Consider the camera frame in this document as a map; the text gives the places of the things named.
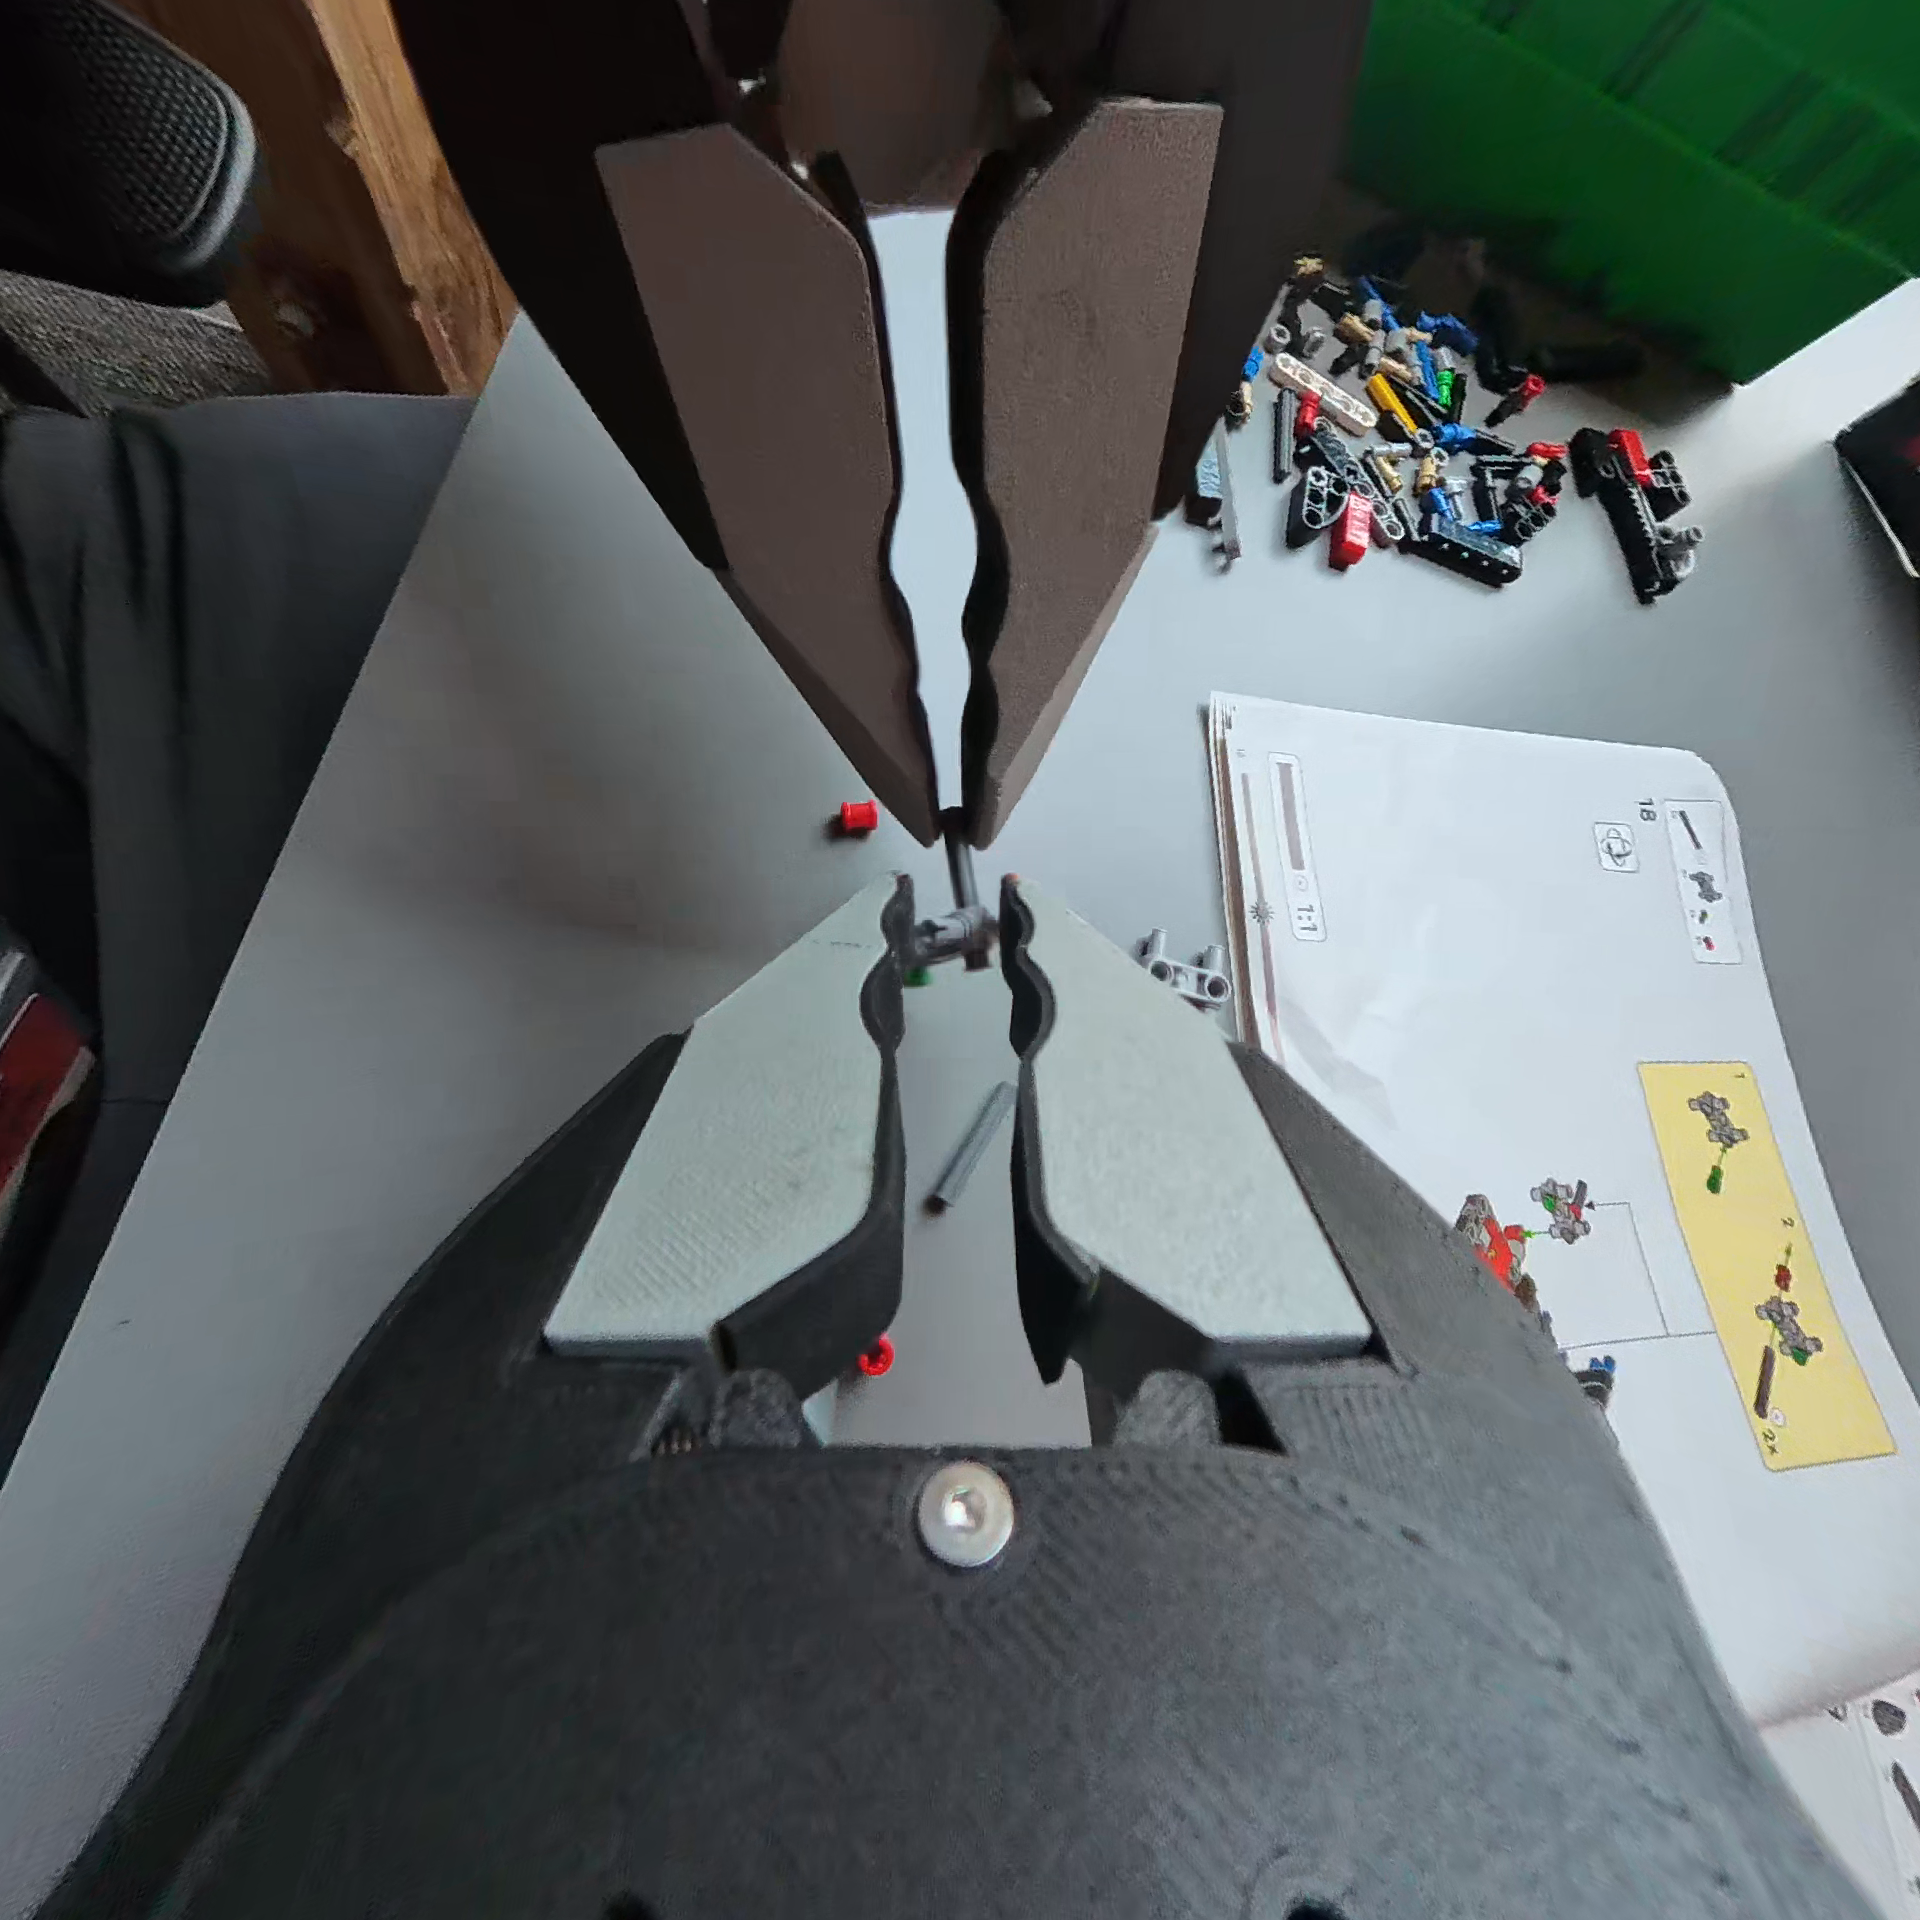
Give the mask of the pile of lego pieces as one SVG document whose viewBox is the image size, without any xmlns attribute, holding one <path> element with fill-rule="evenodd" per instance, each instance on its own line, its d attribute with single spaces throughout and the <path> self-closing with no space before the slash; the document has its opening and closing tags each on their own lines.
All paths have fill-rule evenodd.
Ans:
<svg viewBox="0 0 1920 1920">
<path fill-rule="evenodd" d="M 1384 554 L 1515 586 L 1558 512 L 1569 454 L 1504 431 L 1544 388 L 1528 370 L 1485 421 L 1470 419 L 1470 360 L 1491 343 L 1456 312 L 1408 309 L 1398 278 L 1297 254 L 1191 468 L 1183 525 L 1216 568 L 1240 559 L 1235 450 L 1261 426 L 1283 554 L 1332 574 Z"/>
</svg>

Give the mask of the lego instruction booklet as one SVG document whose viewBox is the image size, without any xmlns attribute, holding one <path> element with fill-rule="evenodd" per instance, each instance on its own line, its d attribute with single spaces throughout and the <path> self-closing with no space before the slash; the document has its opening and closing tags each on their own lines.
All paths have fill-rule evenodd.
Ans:
<svg viewBox="0 0 1920 1920">
<path fill-rule="evenodd" d="M 1749 1716 L 1915 1916 L 1915 1388 L 1791 1076 L 1699 757 L 1216 693 L 1247 1039 L 1373 1147 L 1611 1424 Z"/>
</svg>

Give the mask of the light grey lego connector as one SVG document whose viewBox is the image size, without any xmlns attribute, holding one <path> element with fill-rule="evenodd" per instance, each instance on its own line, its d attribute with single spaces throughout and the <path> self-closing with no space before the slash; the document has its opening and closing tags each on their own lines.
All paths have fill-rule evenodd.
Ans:
<svg viewBox="0 0 1920 1920">
<path fill-rule="evenodd" d="M 1134 960 L 1193 1008 L 1219 1012 L 1235 997 L 1230 956 L 1223 944 L 1208 944 L 1191 958 L 1179 958 L 1167 948 L 1165 931 L 1151 927 L 1134 944 Z"/>
</svg>

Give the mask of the black and red lego assembly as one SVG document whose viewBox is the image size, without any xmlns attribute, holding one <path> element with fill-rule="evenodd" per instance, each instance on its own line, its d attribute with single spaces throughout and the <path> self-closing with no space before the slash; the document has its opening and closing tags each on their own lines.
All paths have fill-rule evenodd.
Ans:
<svg viewBox="0 0 1920 1920">
<path fill-rule="evenodd" d="M 1689 519 L 1692 492 L 1665 447 L 1636 428 L 1579 428 L 1567 443 L 1574 492 L 1596 498 L 1614 528 L 1636 602 L 1645 607 L 1694 571 L 1702 528 Z"/>
</svg>

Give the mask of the wooden post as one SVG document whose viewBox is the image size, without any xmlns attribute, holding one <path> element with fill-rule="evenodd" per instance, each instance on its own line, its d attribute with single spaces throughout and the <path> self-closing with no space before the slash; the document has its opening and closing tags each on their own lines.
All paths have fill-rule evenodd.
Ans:
<svg viewBox="0 0 1920 1920">
<path fill-rule="evenodd" d="M 384 3 L 133 3 L 245 102 L 255 230 L 227 301 L 286 392 L 478 396 L 517 317 Z"/>
</svg>

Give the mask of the person's leg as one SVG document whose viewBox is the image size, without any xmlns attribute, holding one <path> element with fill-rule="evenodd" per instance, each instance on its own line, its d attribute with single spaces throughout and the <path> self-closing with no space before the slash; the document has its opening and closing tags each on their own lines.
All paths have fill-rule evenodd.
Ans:
<svg viewBox="0 0 1920 1920">
<path fill-rule="evenodd" d="M 99 1066 L 4 1253 L 7 1467 L 471 411 L 294 392 L 4 419 L 4 934 Z"/>
</svg>

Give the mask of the red and black item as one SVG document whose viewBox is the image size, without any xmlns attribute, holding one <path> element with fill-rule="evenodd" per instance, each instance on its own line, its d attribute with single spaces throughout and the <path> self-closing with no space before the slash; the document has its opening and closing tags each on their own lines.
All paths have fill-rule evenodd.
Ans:
<svg viewBox="0 0 1920 1920">
<path fill-rule="evenodd" d="M 3 948 L 3 1231 L 32 1152 L 94 1068 L 81 1023 L 11 940 Z"/>
</svg>

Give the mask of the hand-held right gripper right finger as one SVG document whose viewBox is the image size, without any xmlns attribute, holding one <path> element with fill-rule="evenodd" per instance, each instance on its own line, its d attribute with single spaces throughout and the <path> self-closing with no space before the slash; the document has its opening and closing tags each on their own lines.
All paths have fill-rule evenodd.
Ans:
<svg viewBox="0 0 1920 1920">
<path fill-rule="evenodd" d="M 1045 1383 L 1343 1360 L 1373 1324 L 1246 1056 L 1105 934 L 1006 876 L 1015 1286 Z"/>
</svg>

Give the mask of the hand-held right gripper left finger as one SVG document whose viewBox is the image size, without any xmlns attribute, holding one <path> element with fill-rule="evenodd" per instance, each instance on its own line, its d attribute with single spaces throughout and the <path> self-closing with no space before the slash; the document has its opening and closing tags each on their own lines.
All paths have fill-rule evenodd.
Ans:
<svg viewBox="0 0 1920 1920">
<path fill-rule="evenodd" d="M 903 1299 L 915 885 L 841 902 L 681 1037 L 544 1320 L 569 1360 L 772 1374 L 812 1402 Z"/>
</svg>

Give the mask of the black box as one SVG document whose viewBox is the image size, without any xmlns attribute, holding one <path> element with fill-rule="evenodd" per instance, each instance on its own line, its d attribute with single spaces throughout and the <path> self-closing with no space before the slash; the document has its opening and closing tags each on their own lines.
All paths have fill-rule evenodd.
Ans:
<svg viewBox="0 0 1920 1920">
<path fill-rule="evenodd" d="M 1917 376 L 1846 422 L 1833 446 L 1903 574 L 1917 580 Z"/>
</svg>

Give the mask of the black office chair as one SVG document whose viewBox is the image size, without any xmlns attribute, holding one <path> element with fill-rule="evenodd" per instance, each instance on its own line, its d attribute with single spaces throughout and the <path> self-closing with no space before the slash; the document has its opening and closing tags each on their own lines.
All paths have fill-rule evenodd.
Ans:
<svg viewBox="0 0 1920 1920">
<path fill-rule="evenodd" d="M 257 183 L 248 109 L 151 24 L 4 3 L 4 411 L 269 392 L 227 303 Z"/>
</svg>

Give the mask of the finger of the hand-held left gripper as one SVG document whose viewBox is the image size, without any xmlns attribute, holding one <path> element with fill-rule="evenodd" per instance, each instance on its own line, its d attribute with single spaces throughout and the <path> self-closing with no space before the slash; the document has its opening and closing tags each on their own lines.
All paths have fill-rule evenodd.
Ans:
<svg viewBox="0 0 1920 1920">
<path fill-rule="evenodd" d="M 875 803 L 939 838 L 921 668 L 892 571 L 900 502 L 884 307 L 846 165 L 731 125 L 597 170 L 721 548 L 715 574 Z"/>
<path fill-rule="evenodd" d="M 991 154 L 947 250 L 966 838 L 1008 824 L 1153 542 L 1223 109 L 1143 96 Z"/>
</svg>

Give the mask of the grey lego axle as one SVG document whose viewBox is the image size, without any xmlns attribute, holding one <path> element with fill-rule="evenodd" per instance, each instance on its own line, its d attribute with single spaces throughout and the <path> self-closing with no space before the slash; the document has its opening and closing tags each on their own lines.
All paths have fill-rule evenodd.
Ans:
<svg viewBox="0 0 1920 1920">
<path fill-rule="evenodd" d="M 927 1215 L 951 1212 L 968 1189 L 980 1160 L 991 1147 L 998 1130 L 1017 1108 L 1017 1086 L 998 1082 L 980 1102 L 964 1134 L 951 1149 L 947 1164 L 932 1189 L 925 1195 L 923 1210 Z"/>
</svg>

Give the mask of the green plastic bin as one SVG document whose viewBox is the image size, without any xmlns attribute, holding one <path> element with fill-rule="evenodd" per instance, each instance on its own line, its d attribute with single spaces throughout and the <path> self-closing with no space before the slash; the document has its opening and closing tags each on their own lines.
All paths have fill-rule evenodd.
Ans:
<svg viewBox="0 0 1920 1920">
<path fill-rule="evenodd" d="M 1749 381 L 1917 275 L 1917 4 L 1381 3 L 1347 179 Z"/>
</svg>

